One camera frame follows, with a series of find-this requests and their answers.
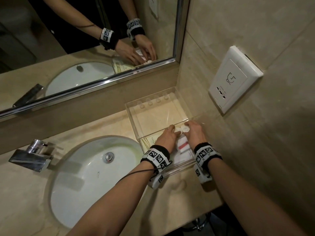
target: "oval sink basin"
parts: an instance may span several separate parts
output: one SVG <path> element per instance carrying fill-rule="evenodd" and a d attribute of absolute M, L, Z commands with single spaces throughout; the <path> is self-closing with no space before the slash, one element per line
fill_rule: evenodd
<path fill-rule="evenodd" d="M 107 136 L 76 149 L 52 182 L 50 206 L 57 220 L 72 228 L 99 198 L 139 164 L 136 141 Z"/>
<path fill-rule="evenodd" d="M 114 75 L 111 65 L 88 62 L 74 65 L 57 75 L 48 85 L 45 96 Z"/>

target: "transparent box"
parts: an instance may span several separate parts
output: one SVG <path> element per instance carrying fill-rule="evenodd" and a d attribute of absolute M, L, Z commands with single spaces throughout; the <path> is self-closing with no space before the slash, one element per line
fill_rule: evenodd
<path fill-rule="evenodd" d="M 171 124 L 181 127 L 188 120 L 187 105 L 176 87 L 126 103 L 125 106 L 136 139 L 144 153 L 154 145 L 165 128 Z M 165 169 L 165 177 L 195 163 L 193 157 L 187 157 L 187 153 L 182 155 L 183 160 L 181 155 L 176 149 L 173 151 L 170 157 L 173 163 Z"/>

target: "reflected hand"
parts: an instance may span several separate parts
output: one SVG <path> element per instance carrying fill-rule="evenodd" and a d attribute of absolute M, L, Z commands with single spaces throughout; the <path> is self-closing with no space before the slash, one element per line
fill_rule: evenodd
<path fill-rule="evenodd" d="M 141 58 L 140 55 L 136 52 L 134 47 L 124 43 L 123 41 L 119 40 L 115 47 L 115 51 L 125 60 L 133 63 L 134 65 L 144 64 L 144 59 Z"/>
<path fill-rule="evenodd" d="M 155 49 L 153 47 L 151 40 L 149 40 L 145 35 L 136 35 L 135 38 L 136 38 L 136 42 L 137 42 L 143 56 L 145 57 L 146 61 L 149 60 L 148 53 L 149 53 L 152 61 L 156 60 L 157 55 L 155 53 Z"/>
<path fill-rule="evenodd" d="M 192 150 L 194 150 L 199 143 L 207 142 L 202 127 L 196 121 L 187 121 L 185 122 L 185 125 L 189 126 L 189 131 L 183 132 L 183 134 L 187 137 L 188 144 Z"/>
<path fill-rule="evenodd" d="M 175 129 L 174 125 L 171 125 L 168 128 L 166 128 L 162 135 L 160 135 L 155 142 L 155 145 L 165 147 L 169 153 L 173 151 L 175 146 L 175 140 L 177 137 L 180 136 L 180 131 L 173 132 L 173 129 Z"/>

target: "mirror frame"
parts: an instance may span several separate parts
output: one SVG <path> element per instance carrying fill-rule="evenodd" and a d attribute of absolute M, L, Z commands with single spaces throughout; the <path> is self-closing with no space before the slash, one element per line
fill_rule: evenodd
<path fill-rule="evenodd" d="M 36 111 L 38 109 L 55 105 L 57 103 L 61 103 L 69 99 L 76 98 L 78 96 L 85 95 L 99 89 L 103 89 L 114 84 L 118 84 L 179 63 L 184 42 L 189 2 L 190 0 L 177 0 L 175 38 L 172 57 L 138 68 L 135 67 L 134 69 L 112 75 L 106 79 L 99 79 L 69 90 L 40 98 L 22 107 L 5 109 L 0 111 L 0 122 L 14 118 L 16 115 L 23 114 L 25 111 Z"/>

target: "outlet cover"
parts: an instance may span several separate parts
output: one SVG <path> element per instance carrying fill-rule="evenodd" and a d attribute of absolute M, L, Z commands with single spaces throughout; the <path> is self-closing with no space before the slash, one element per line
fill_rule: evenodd
<path fill-rule="evenodd" d="M 231 46 L 216 73 L 209 93 L 226 113 L 263 72 L 236 46 Z"/>
<path fill-rule="evenodd" d="M 149 7 L 156 18 L 158 18 L 158 0 L 149 0 Z"/>

